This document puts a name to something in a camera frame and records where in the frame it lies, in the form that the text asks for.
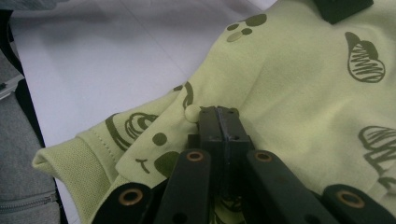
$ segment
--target printed cartoon pattern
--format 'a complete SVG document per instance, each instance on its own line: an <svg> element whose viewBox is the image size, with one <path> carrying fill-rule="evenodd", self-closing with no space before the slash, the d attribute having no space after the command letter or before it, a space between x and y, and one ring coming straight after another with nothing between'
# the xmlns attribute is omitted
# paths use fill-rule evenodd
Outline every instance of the printed cartoon pattern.
<svg viewBox="0 0 396 224"><path fill-rule="evenodd" d="M237 32L230 34L229 37L227 38L227 41L234 42L234 41L238 40L240 37L242 37L243 35L252 34L253 30L250 29L251 27L263 25L263 24L265 24L266 21L267 21L267 15L265 15L265 14L259 14L259 15L247 18L246 20L244 20L245 24L247 25L247 28L244 28L241 31L237 31ZM230 25L229 27L227 27L227 30L228 31L235 30L236 28L239 27L240 22Z"/></svg>
<svg viewBox="0 0 396 224"><path fill-rule="evenodd" d="M359 139L370 152L364 155L378 172L378 182L386 189L396 187L396 178L382 176L396 162L396 130L369 126L361 130Z"/></svg>
<svg viewBox="0 0 396 224"><path fill-rule="evenodd" d="M119 130L117 130L116 125L114 123L114 117L116 115L117 114L112 115L108 119L106 119L105 124L114 142L123 151L127 150L131 146L133 140L136 140L137 137L143 131L145 131L156 118L158 118L158 116L156 115L149 115L140 112L133 113L124 122L124 130L121 130L123 133L126 133L130 137L130 139L125 139L124 137L121 136Z"/></svg>
<svg viewBox="0 0 396 224"><path fill-rule="evenodd" d="M183 87L186 90L187 94L183 100L182 106L184 109L186 109L187 106L192 104L193 99L194 99L194 93L193 93L192 85L190 84L190 82L187 82L184 86L180 85L180 86L175 87L173 89L173 91L182 91ZM145 124L145 122L143 122L143 121L141 121L141 122L142 122L141 125L138 125L138 127L140 127L140 128L142 128L142 126ZM133 129L133 133L141 134L144 130L146 130L146 129L142 129L141 132L138 132L136 129ZM168 141L168 138L165 133L156 133L152 137L152 142L157 147L161 147L161 146L165 145L167 141ZM175 151L170 151L170 152L166 152L166 153L162 154L159 158L157 158L154 161L155 169L163 176L169 177L172 174L172 171L174 169L174 166L176 164L178 156L179 156L179 153L175 152ZM149 169L145 165L145 162L147 162L148 160L136 159L135 161L141 163L142 169L146 174L150 173Z"/></svg>
<svg viewBox="0 0 396 224"><path fill-rule="evenodd" d="M376 83L385 76L385 65L378 60L378 52L374 44L360 40L353 33L346 32L349 48L347 69L349 74L360 82Z"/></svg>

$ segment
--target gray fabric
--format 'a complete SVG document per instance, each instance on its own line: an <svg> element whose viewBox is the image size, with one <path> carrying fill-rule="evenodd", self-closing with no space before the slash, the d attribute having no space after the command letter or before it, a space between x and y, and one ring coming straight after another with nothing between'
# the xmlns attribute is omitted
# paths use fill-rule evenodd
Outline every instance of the gray fabric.
<svg viewBox="0 0 396 224"><path fill-rule="evenodd" d="M0 83L18 74L0 52ZM0 101L0 205L31 202L55 192L52 177L32 167L40 149L35 133L23 114L15 94ZM59 223L56 202L19 212L2 213L0 223Z"/></svg>
<svg viewBox="0 0 396 224"><path fill-rule="evenodd" d="M54 190L52 178L32 168L40 145L14 94L0 102L0 114L0 201Z"/></svg>
<svg viewBox="0 0 396 224"><path fill-rule="evenodd" d="M59 2L68 0L1 0L0 9L7 10L48 10Z"/></svg>
<svg viewBox="0 0 396 224"><path fill-rule="evenodd" d="M59 223L59 217L50 216L59 214L57 203L47 203L33 209L21 212L0 215L0 223L3 224L55 224Z"/></svg>

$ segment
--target green fabric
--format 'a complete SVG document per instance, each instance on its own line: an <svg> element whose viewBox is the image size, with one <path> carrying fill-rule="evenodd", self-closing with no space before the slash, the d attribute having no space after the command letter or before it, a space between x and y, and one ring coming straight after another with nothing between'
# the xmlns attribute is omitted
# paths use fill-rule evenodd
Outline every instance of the green fabric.
<svg viewBox="0 0 396 224"><path fill-rule="evenodd" d="M34 167L66 184L89 223L117 186L165 180L197 133L197 108L222 105L309 189L347 184L396 215L394 11L396 2L377 1L330 25L312 1L280 0L230 24L182 87L41 149ZM213 222L243 220L238 202L215 203Z"/></svg>

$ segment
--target button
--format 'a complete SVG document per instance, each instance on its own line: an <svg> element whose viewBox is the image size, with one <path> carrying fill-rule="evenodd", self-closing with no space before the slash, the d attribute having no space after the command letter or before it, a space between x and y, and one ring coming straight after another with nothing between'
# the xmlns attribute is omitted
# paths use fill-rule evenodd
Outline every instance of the button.
<svg viewBox="0 0 396 224"><path fill-rule="evenodd" d="M184 116L186 120L191 123L196 123L199 121L199 112L201 112L201 107L198 105L189 105L184 110Z"/></svg>

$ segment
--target white table surface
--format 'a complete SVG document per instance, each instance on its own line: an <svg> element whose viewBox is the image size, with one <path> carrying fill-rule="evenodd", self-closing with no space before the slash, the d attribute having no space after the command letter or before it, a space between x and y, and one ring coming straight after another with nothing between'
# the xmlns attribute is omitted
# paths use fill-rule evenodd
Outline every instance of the white table surface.
<svg viewBox="0 0 396 224"><path fill-rule="evenodd" d="M198 68L227 25L275 0L70 0L15 11L18 53L47 147L163 96ZM69 223L79 223L63 183Z"/></svg>

